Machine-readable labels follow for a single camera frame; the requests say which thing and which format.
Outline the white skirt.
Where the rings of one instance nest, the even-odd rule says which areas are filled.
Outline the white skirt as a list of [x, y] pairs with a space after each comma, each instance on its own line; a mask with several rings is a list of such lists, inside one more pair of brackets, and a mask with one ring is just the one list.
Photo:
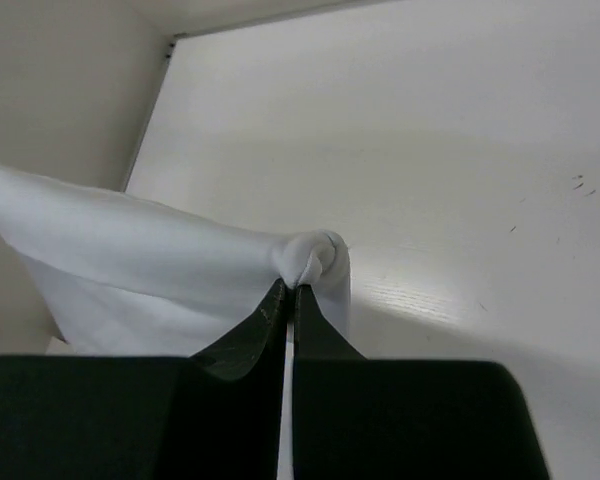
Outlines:
[[329, 320], [347, 328], [349, 253], [330, 231], [228, 227], [0, 165], [0, 236], [82, 353], [191, 355], [234, 327], [277, 280], [311, 286]]

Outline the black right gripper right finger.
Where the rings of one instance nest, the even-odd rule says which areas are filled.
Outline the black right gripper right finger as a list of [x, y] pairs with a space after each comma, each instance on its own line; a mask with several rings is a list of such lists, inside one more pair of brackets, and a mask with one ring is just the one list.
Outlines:
[[298, 479], [545, 479], [523, 392], [481, 360], [361, 355], [297, 290], [292, 464]]

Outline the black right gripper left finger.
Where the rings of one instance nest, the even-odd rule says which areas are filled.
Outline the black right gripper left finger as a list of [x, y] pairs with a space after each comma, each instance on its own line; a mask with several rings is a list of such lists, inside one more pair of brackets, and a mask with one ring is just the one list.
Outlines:
[[0, 479], [273, 479], [286, 289], [189, 357], [0, 356]]

